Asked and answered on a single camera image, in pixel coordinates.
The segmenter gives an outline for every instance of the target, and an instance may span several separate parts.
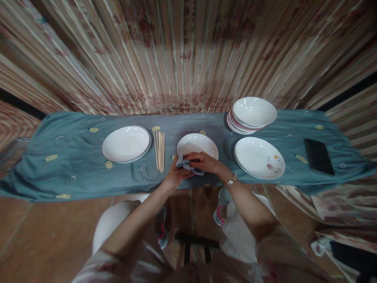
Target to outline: woman's right hand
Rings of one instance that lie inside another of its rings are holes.
[[[185,154],[185,159],[191,161],[190,166],[209,173],[217,174],[219,168],[222,166],[220,161],[214,159],[203,151],[199,153],[192,152]]]

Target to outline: person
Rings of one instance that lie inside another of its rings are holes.
[[[124,201],[100,218],[93,255],[73,280],[83,282],[332,282],[283,229],[266,198],[256,195],[226,166],[204,152],[185,156],[190,166],[219,176],[224,187],[214,212],[221,226],[221,250],[212,261],[190,262],[174,270],[157,239],[155,218],[163,222],[167,198],[194,174],[173,163],[166,178],[144,202]]]

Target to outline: table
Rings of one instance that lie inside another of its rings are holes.
[[[0,195],[40,202],[150,192],[166,176],[180,138],[201,131],[217,145],[219,160],[244,183],[296,185],[310,196],[376,171],[377,163],[363,158],[323,112],[285,109],[278,110],[275,122],[248,135],[273,144],[286,164],[285,173],[280,178],[257,179],[241,170],[234,161],[234,146],[245,136],[228,129],[226,116],[227,113],[175,116],[52,113],[42,121],[22,161],[0,182]],[[153,145],[143,158],[130,164],[108,162],[102,155],[101,145],[106,136],[129,125],[139,125],[148,130],[160,126],[165,132],[163,174],[156,168]],[[306,161],[305,138],[326,143],[335,176],[310,169]],[[221,182],[216,175],[206,173],[184,180],[179,189],[203,186],[221,186]]]

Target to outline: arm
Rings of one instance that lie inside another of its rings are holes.
[[[185,156],[185,159],[190,160],[190,166],[194,168],[215,173],[224,184],[233,177],[232,171],[204,152],[189,153]],[[239,214],[257,242],[269,235],[279,225],[270,210],[239,180],[233,182],[228,191],[236,204]]]
[[[188,170],[179,170],[175,163],[162,184],[151,193],[126,219],[124,219],[100,248],[120,260],[128,258],[142,241],[148,226],[182,180],[193,176]]]

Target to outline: hand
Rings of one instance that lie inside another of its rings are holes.
[[[170,167],[167,176],[160,185],[160,187],[163,187],[164,189],[170,191],[170,193],[174,192],[184,179],[190,178],[195,175],[189,170],[177,168],[176,162],[177,156],[174,157],[173,164]]]
[[[217,174],[219,168],[222,166],[220,161],[214,159],[203,151],[199,153],[188,153],[185,155],[185,159],[191,161],[190,166],[209,173]]]

